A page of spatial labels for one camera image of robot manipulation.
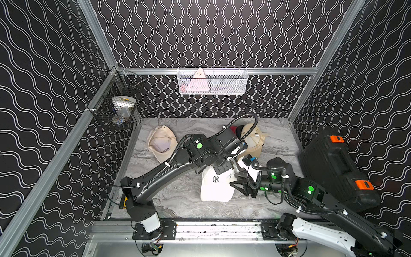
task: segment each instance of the beige baseball cap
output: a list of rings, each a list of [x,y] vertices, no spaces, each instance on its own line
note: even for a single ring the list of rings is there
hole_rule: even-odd
[[[254,123],[249,123],[242,128],[241,137],[247,133],[247,131],[253,126]],[[244,139],[248,148],[242,154],[238,155],[238,158],[250,154],[252,157],[260,157],[261,150],[263,148],[264,141],[268,134],[262,133],[258,126],[256,126],[251,133]]]
[[[176,146],[174,133],[167,126],[158,126],[148,135],[147,147],[160,163],[171,157]]]

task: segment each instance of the white baseball cap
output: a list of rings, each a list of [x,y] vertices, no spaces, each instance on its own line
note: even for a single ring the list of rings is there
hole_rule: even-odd
[[[167,126],[158,126],[148,135],[147,147],[160,163],[171,157],[176,146],[174,133]]]
[[[230,182],[237,180],[233,169],[217,175],[213,166],[208,166],[202,176],[200,193],[202,201],[228,202],[231,200],[235,188],[230,186]]]

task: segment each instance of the wire basket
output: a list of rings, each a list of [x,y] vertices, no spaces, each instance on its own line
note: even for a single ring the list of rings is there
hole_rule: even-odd
[[[141,88],[113,81],[101,98],[97,110],[92,111],[100,126],[109,130],[126,130],[134,126],[133,114]]]
[[[248,80],[247,67],[178,67],[182,95],[242,95]]]

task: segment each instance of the metal beam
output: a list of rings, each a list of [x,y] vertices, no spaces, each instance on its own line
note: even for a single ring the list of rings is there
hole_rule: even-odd
[[[79,3],[81,10],[83,11],[84,17],[87,20],[87,23],[90,26],[94,37],[96,38],[97,45],[99,46],[100,51],[103,54],[107,66],[109,67],[109,69],[116,67],[117,61],[114,58],[113,51],[111,50],[103,28],[97,18],[96,11],[90,3],[90,0],[77,0],[77,2]]]
[[[289,127],[290,127],[291,133],[293,134],[294,140],[296,141],[296,144],[297,144],[297,146],[298,146],[298,149],[299,149],[300,152],[301,152],[301,151],[303,150],[303,147],[302,147],[302,144],[301,144],[300,139],[298,138],[298,135],[297,135],[297,132],[296,132],[296,130],[295,130],[295,128],[294,128],[294,125],[291,124],[291,123],[288,123],[288,125],[289,125]]]
[[[334,56],[335,52],[339,48],[342,40],[344,39],[351,25],[353,24],[355,18],[357,17],[358,13],[364,6],[364,3],[365,3],[365,0],[353,0],[351,2],[338,28],[336,29],[334,35],[332,36],[330,43],[328,44],[323,55],[321,56],[320,61],[317,64],[318,72],[315,74],[313,78],[310,78],[307,81],[307,84],[302,90],[301,96],[298,98],[297,103],[295,104],[293,110],[291,111],[290,116],[288,118],[288,121],[290,123],[294,123],[295,119],[297,118],[297,115],[299,114],[300,110],[304,106],[305,101],[308,99],[311,91],[314,89],[318,80],[323,75],[324,70],[326,69],[332,57]]]
[[[106,92],[110,86],[111,80],[115,77],[115,69],[112,69],[109,75],[104,80],[100,89],[94,95],[88,108],[93,109],[98,104],[99,99]],[[36,185],[30,191],[30,194],[24,200],[23,204],[13,217],[10,224],[7,226],[3,235],[0,237],[0,256],[10,257],[14,249],[24,235],[26,229],[30,225],[41,204],[49,193],[51,187],[54,185],[57,177],[60,175],[63,167],[66,165],[68,159],[72,155],[74,149],[87,129],[93,115],[89,110],[85,110],[80,116],[75,126],[70,131],[63,144],[50,161],[43,174],[40,176]]]
[[[140,120],[138,120],[134,123],[133,132],[130,136],[129,144],[128,144],[127,150],[124,154],[123,161],[121,162],[120,169],[118,170],[117,177],[115,179],[114,185],[119,185],[120,180],[122,178],[124,178],[124,176],[126,174],[126,170],[127,170],[128,164],[130,163],[131,156],[133,155],[134,147],[135,147],[137,139],[139,137],[140,130],[141,130],[141,123],[140,123]],[[120,191],[120,189],[118,189],[116,187],[112,187],[109,198],[113,199],[115,201],[119,191]],[[100,220],[104,220],[106,218],[107,212],[109,211],[109,208],[110,208],[110,204],[111,204],[111,202],[108,200],[106,202],[106,207],[104,208],[104,211],[103,211],[103,213],[100,217]]]
[[[317,68],[247,68],[249,75],[316,74]],[[119,73],[137,75],[177,75],[177,68],[119,68]]]
[[[294,241],[264,240],[261,222],[193,222],[177,221],[175,240],[164,243],[293,243]],[[130,221],[95,222],[88,243],[134,243]],[[137,240],[149,243],[150,240]]]

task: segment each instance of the white plastic item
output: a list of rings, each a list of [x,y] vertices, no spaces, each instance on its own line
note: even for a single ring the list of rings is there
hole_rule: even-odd
[[[128,107],[121,107],[118,113],[111,119],[111,122],[117,125],[123,124],[125,121],[128,121],[131,112]]]
[[[161,226],[157,212],[155,212],[150,218],[142,220],[141,224],[143,224],[144,229],[147,231],[147,233],[153,232]]]
[[[351,247],[355,246],[356,240],[347,232],[323,227],[301,218],[294,220],[292,232],[298,238],[309,239],[328,246],[344,253],[347,257],[356,257],[354,252],[351,251]]]
[[[124,95],[113,96],[111,98],[111,101],[114,105],[113,108],[115,111],[119,111],[122,107],[128,107],[130,110],[132,110],[137,102],[135,98]]]

